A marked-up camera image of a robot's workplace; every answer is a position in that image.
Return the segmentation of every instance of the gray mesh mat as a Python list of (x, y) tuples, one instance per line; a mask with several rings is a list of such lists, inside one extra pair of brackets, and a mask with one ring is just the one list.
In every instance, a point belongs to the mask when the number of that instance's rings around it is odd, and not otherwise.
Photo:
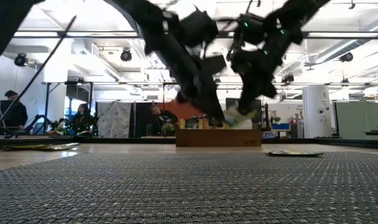
[(81, 154), (0, 171), (0, 223), (378, 223), (378, 155)]

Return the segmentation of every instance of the chair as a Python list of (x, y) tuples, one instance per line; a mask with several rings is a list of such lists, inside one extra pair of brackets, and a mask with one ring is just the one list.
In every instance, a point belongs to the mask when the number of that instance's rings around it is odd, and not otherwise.
[(153, 135), (153, 125), (147, 124), (146, 126), (146, 136), (152, 136)]

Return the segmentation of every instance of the camera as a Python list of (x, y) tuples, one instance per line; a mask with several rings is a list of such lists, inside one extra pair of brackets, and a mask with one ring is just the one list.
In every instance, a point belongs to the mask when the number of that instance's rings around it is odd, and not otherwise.
[(14, 64), (18, 67), (25, 67), (28, 64), (27, 54), (18, 53), (17, 57), (14, 59)]
[(123, 62), (129, 62), (130, 60), (132, 60), (131, 50), (130, 49), (123, 49), (120, 58)]

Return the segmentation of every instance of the fluorescent light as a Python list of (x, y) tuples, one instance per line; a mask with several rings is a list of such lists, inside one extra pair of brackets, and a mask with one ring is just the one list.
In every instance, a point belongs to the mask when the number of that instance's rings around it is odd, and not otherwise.
[(81, 36), (90, 36), (90, 37), (104, 37), (104, 36), (115, 36), (115, 37), (131, 37), (137, 36), (135, 32), (82, 32), (82, 31), (70, 31), (67, 33), (71, 37), (81, 37)]
[(17, 31), (14, 38), (18, 37), (58, 37), (56, 32), (31, 32), (31, 31)]
[(378, 37), (378, 32), (340, 32), (340, 33), (330, 33), (330, 32), (310, 32), (308, 37), (353, 37), (353, 38), (372, 38)]
[(163, 85), (162, 82), (119, 82), (120, 85)]
[(217, 85), (243, 85), (242, 82), (220, 82)]
[(347, 46), (349, 46), (349, 45), (351, 45), (351, 44), (353, 44), (355, 42), (356, 42), (356, 40), (350, 40), (348, 43), (346, 43), (346, 44), (344, 44), (344, 45), (336, 48), (335, 50), (333, 50), (330, 53), (326, 54), (324, 57), (317, 59), (315, 61), (315, 63), (323, 63), (327, 58), (331, 57), (333, 54), (337, 53), (338, 51), (346, 48)]

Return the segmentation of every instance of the person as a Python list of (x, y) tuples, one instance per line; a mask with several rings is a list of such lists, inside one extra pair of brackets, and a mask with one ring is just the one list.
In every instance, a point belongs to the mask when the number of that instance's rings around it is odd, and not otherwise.
[[(19, 97), (19, 94), (13, 90), (9, 90), (4, 94), (4, 96), (6, 96), (8, 100), (14, 101), (17, 99), (17, 97)], [(22, 131), (24, 130), (27, 120), (27, 108), (20, 101), (18, 101), (10, 114), (5, 117), (4, 124), (7, 129)]]
[(79, 105), (77, 113), (75, 114), (72, 124), (76, 133), (82, 131), (89, 131), (90, 126), (93, 125), (93, 117), (90, 114), (90, 110), (87, 103)]
[(155, 116), (155, 120), (152, 123), (153, 135), (162, 134), (162, 127), (166, 123), (176, 124), (177, 116), (168, 110), (161, 110), (158, 105), (151, 105), (151, 114)]

